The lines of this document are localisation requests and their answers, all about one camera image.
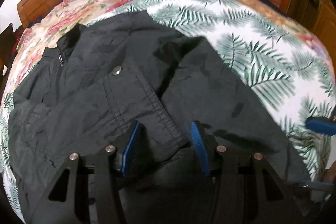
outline white sheet with green leaves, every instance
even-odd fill
[[[303,41],[235,0],[132,0],[88,25],[142,10],[155,22],[188,37],[206,37],[292,141],[311,179],[321,175],[331,138],[307,130],[304,124],[309,116],[329,117],[336,104],[334,76],[325,60]]]

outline bed sheet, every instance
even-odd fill
[[[11,93],[40,60],[44,48],[55,47],[76,23],[90,26],[138,10],[147,10],[157,23],[187,36],[205,36],[258,95],[302,156],[312,180],[321,176],[331,138],[307,130],[304,121],[310,115],[330,115],[336,103],[335,77],[323,44],[306,29],[257,0],[65,0],[23,34],[0,106],[0,166],[18,215],[20,206],[7,149]]]

